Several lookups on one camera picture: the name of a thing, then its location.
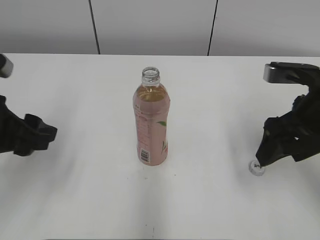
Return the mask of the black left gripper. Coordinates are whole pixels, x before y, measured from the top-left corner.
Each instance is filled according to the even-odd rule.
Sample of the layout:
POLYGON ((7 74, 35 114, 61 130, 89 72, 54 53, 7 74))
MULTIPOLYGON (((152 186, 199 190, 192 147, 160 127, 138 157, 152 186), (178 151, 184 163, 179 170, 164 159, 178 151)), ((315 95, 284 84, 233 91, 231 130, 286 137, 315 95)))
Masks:
POLYGON ((47 150, 58 129, 33 114, 18 117, 8 109, 6 100, 5 96, 0 96, 0 153, 13 152, 27 157, 34 151, 47 150))

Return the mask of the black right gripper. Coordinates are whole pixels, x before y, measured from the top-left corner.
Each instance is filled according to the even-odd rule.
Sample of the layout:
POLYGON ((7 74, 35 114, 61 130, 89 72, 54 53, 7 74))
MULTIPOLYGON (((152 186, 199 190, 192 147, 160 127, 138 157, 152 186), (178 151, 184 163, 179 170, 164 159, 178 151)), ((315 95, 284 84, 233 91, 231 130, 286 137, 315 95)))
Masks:
POLYGON ((320 153, 320 89, 298 96, 288 113, 269 117, 255 157, 261 167, 291 156, 295 162, 320 153))

